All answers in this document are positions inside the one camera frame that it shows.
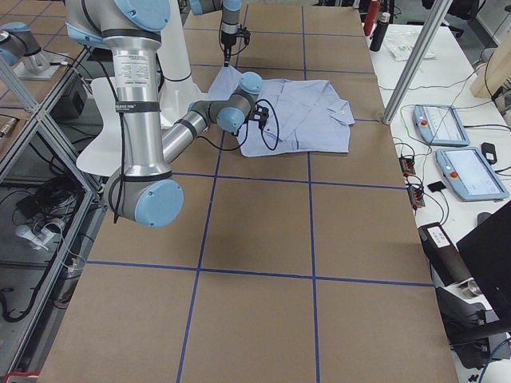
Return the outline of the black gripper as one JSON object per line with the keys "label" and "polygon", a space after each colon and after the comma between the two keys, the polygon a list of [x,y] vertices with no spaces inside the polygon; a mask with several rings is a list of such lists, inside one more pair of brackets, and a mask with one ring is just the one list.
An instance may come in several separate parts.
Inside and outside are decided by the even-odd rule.
{"label": "black gripper", "polygon": [[244,119],[241,126],[248,126],[250,121],[255,121],[258,124],[258,129],[263,132],[264,128],[267,125],[267,120],[269,119],[269,109],[260,105],[258,102],[255,103],[254,108],[248,114],[248,116]]}
{"label": "black gripper", "polygon": [[244,44],[240,49],[240,52],[242,52],[250,44],[251,40],[251,32],[246,26],[220,24],[220,48],[224,52],[224,67],[229,67],[232,58],[232,48],[239,39],[242,39]]}

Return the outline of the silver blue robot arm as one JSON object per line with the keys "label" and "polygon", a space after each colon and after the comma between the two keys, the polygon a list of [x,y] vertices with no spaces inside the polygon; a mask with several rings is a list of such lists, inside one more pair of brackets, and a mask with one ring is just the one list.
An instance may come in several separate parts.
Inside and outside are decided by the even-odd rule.
{"label": "silver blue robot arm", "polygon": [[240,0],[191,0],[189,8],[196,16],[220,11],[219,47],[224,55],[224,67],[233,56],[239,55],[251,40],[251,32],[239,24],[242,2]]}
{"label": "silver blue robot arm", "polygon": [[146,227],[169,225],[184,203],[170,164],[210,125],[236,132],[258,114],[263,82],[245,73],[224,101],[195,101],[174,125],[160,120],[158,51],[171,54],[177,87],[192,83],[180,10],[175,1],[68,1],[66,26],[76,42],[109,49],[109,77],[121,125],[121,165],[109,178],[105,199],[116,217]]}

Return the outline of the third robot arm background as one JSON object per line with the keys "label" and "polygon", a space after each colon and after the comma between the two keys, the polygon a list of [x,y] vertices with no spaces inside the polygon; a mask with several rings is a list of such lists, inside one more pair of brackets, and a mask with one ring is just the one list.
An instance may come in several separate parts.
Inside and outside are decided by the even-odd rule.
{"label": "third robot arm background", "polygon": [[57,72],[59,59],[43,51],[27,24],[10,22],[1,26],[1,58],[14,67],[22,80],[49,81]]}

